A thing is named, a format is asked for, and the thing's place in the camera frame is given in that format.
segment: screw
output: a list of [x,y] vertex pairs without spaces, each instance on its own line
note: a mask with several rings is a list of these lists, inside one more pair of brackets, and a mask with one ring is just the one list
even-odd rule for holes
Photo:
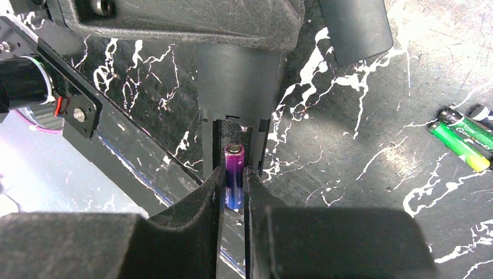
[[74,110],[74,118],[77,119],[79,122],[84,122],[85,121],[85,113],[82,109],[76,108]]
[[110,16],[113,13],[113,5],[110,0],[91,0],[91,8],[100,16]]
[[3,41],[0,44],[0,51],[10,52],[11,49],[10,44],[6,41]]
[[35,5],[41,6],[46,3],[46,0],[31,0],[31,2]]

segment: black plastic bracket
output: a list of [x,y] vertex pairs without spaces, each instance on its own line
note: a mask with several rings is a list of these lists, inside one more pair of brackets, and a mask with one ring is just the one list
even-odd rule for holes
[[337,63],[348,65],[394,44],[384,0],[320,0],[320,6]]
[[252,167],[243,188],[247,278],[437,278],[403,210],[288,207]]
[[198,99],[202,109],[203,176],[220,164],[221,121],[250,127],[248,165],[262,171],[274,100],[285,53],[231,45],[197,47]]
[[0,219],[0,278],[216,278],[224,167],[163,212]]
[[294,49],[305,17],[303,0],[48,0],[47,4],[55,23],[78,33],[262,49]]

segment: aa battery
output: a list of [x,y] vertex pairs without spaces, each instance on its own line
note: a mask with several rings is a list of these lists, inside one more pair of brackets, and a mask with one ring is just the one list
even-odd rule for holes
[[489,108],[479,106],[473,110],[470,117],[493,130],[493,112]]
[[452,108],[440,112],[438,118],[457,133],[470,138],[474,143],[493,153],[493,135]]
[[242,173],[245,167],[245,148],[230,144],[224,149],[226,158],[226,206],[230,209],[243,207]]
[[467,144],[443,122],[433,123],[428,130],[475,171],[483,171],[490,167],[488,159]]

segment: table surface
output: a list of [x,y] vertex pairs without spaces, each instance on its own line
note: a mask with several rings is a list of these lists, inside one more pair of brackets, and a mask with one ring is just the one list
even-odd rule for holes
[[[265,186],[290,206],[403,209],[444,278],[488,278],[492,174],[475,173],[427,125],[450,103],[461,112],[493,108],[493,2],[385,3],[394,47],[340,66],[318,1],[305,1],[272,116]],[[203,179],[194,45],[84,36],[33,13],[19,17]],[[234,226],[241,231],[241,222]],[[241,255],[231,256],[241,269]]]

